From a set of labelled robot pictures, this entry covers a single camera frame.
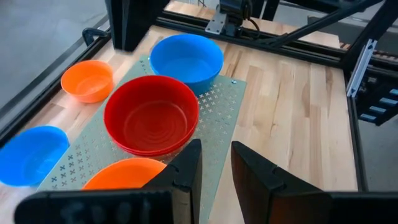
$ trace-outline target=concrete floor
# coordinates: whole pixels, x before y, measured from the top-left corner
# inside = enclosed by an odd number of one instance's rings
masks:
[[[181,0],[197,4],[197,0]],[[218,0],[205,0],[215,8]],[[354,15],[370,19],[379,6]],[[0,1],[0,108],[30,83],[50,63],[81,36],[86,27],[96,24],[106,15],[103,0],[2,0]],[[280,6],[275,21],[292,26],[304,26],[308,16],[323,14]],[[364,26],[352,19],[343,22]],[[398,190],[398,118],[381,127],[360,121],[366,172],[371,190]]]

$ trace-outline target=metal plate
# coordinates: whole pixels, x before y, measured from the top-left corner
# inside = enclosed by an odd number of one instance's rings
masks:
[[[118,86],[142,75],[153,74],[147,55],[127,72]],[[231,144],[246,82],[219,75],[211,89],[198,97],[200,117],[192,139],[200,138],[203,147],[203,178],[200,223],[207,223]],[[58,161],[38,190],[79,190],[99,170],[134,157],[120,150],[109,138],[104,122],[105,102],[86,125],[76,141]]]
[[[217,6],[216,14],[209,21],[205,31],[212,34],[220,34],[225,26],[226,14],[220,13],[220,5]]]

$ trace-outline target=bowl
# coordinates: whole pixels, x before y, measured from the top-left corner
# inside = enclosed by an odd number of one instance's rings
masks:
[[[83,190],[135,189],[141,188],[166,165],[148,158],[124,159],[111,164],[94,175]]]
[[[104,100],[114,87],[112,68],[99,60],[86,60],[70,67],[61,78],[65,92],[84,103]]]
[[[110,97],[105,128],[122,149],[155,157],[173,152],[192,136],[198,123],[198,100],[188,86],[161,75],[135,78]]]
[[[167,75],[184,82],[196,96],[210,89],[223,61],[223,52],[216,43],[194,34],[165,38],[150,54],[150,66],[156,75]]]
[[[68,147],[67,135],[53,126],[21,132],[0,151],[0,182],[15,187],[40,184]]]

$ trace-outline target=blue bowl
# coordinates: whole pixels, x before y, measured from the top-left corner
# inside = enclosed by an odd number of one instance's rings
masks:
[[[150,66],[156,75],[184,82],[196,96],[210,89],[223,62],[223,52],[216,43],[194,34],[163,39],[150,54]]]
[[[53,126],[28,129],[0,150],[0,181],[6,185],[36,186],[68,149],[67,135]]]

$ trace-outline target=red bowl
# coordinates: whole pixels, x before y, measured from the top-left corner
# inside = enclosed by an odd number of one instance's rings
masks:
[[[162,156],[183,146],[198,123],[195,94],[170,77],[149,75],[118,88],[104,111],[113,141],[138,156]]]

